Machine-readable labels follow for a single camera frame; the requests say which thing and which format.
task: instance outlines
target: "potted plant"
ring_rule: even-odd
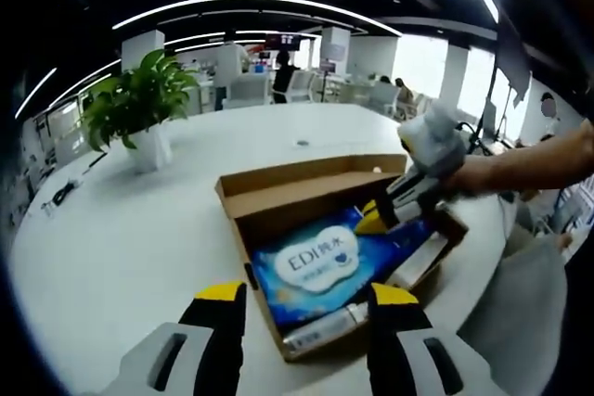
[[[140,66],[112,76],[90,90],[92,101],[83,113],[88,143],[96,151],[121,138],[139,172],[151,172],[171,162],[169,141],[160,124],[186,118],[189,87],[198,86],[175,57],[155,50]]]

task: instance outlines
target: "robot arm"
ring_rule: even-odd
[[[446,196],[441,179],[459,169],[466,156],[457,124],[446,108],[434,103],[427,113],[398,128],[413,165],[365,207],[358,234],[385,233],[432,211]]]
[[[246,285],[208,287],[178,324],[163,324],[122,358],[102,396],[233,396],[243,364]]]
[[[374,396],[506,396],[487,361],[455,333],[433,328],[407,291],[372,284],[369,321]]]

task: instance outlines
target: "white table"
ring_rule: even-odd
[[[171,166],[135,176],[115,144],[48,218],[41,203],[69,178],[79,178],[97,155],[55,172],[23,220],[8,262],[41,352],[74,393],[102,390],[117,375],[121,357],[161,323],[176,321],[196,291],[244,277],[213,189],[221,174],[347,154],[404,153],[396,126],[340,104],[261,106],[171,122]],[[302,139],[310,146],[295,144]],[[497,267],[514,207],[488,197],[454,209],[470,231],[444,262],[427,314],[434,324],[457,330]],[[238,395],[276,396],[323,377],[342,394],[369,394],[365,359],[285,364],[251,292],[247,311]]]

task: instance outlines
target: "window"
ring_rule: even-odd
[[[293,65],[300,68],[301,70],[307,70],[307,64],[309,63],[309,39],[302,39],[299,43],[299,50],[295,52],[293,58]]]
[[[479,48],[471,48],[468,55],[468,64],[462,83],[462,91],[458,102],[458,109],[471,115],[477,121],[483,114],[484,102],[489,92],[491,83],[491,74],[495,64],[495,55]],[[510,85],[508,78],[501,70],[497,70],[495,85],[491,101],[497,108],[495,119],[495,128],[499,128],[499,123],[503,117],[503,111],[506,110],[506,120],[503,121],[500,130],[500,136],[505,135],[511,141],[520,136],[523,120],[526,116],[528,98],[525,98],[515,109],[513,99],[516,97],[516,91],[511,89],[510,102],[505,108],[508,100]]]
[[[416,93],[438,97],[446,70],[447,40],[405,34],[398,39],[393,80],[402,78]]]
[[[483,114],[484,101],[489,93],[495,55],[479,48],[471,48],[462,82],[458,109],[477,121]]]
[[[322,38],[321,37],[317,37],[316,39],[314,39],[314,45],[313,45],[313,49],[312,49],[312,69],[317,69],[319,67],[319,54],[320,54],[320,49],[322,47]]]

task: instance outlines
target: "human arm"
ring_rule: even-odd
[[[484,194],[503,190],[559,189],[594,173],[594,126],[550,138],[533,147],[512,149],[495,157],[467,157],[445,184]]]
[[[240,48],[239,59],[241,60],[241,65],[243,67],[249,66],[250,65],[250,55],[248,54],[248,51],[245,49],[245,46],[243,46],[243,45],[240,45],[239,48]]]

